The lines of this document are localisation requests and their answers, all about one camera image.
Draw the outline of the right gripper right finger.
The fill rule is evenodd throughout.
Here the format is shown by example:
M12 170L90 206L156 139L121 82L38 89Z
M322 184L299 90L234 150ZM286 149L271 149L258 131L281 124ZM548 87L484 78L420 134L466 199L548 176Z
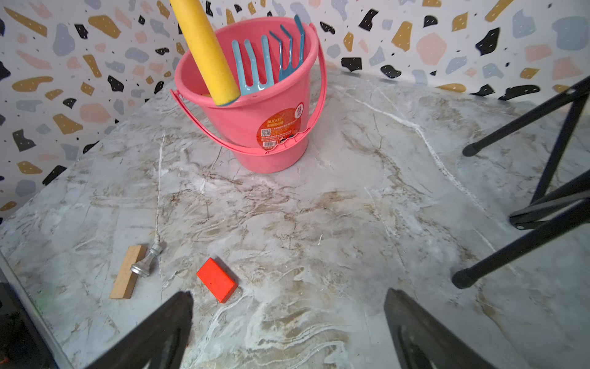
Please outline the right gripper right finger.
M493 367L406 292L390 288L384 312L400 367Z

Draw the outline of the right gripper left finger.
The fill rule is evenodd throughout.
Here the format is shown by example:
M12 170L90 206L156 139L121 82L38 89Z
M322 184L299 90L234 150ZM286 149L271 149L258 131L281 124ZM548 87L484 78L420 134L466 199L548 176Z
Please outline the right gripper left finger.
M191 332L194 299L178 292L90 368L179 368Z

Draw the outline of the light blue garden fork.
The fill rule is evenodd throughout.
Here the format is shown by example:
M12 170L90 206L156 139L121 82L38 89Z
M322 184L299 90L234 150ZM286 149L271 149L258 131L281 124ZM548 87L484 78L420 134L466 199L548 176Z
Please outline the light blue garden fork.
M244 60L242 58L241 46L245 47L247 57L249 58L251 83L247 82L246 69L244 67ZM241 95L252 95L254 93L262 92L265 89L274 86L275 82L273 76L272 62L270 58L270 46L266 35L261 36L261 50L264 63L265 82L262 82L260 79L258 69L258 58L254 52L254 48L250 40L246 39L242 44L239 43L239 41L237 40L233 40L231 43L231 47L237 68L238 84L241 91Z

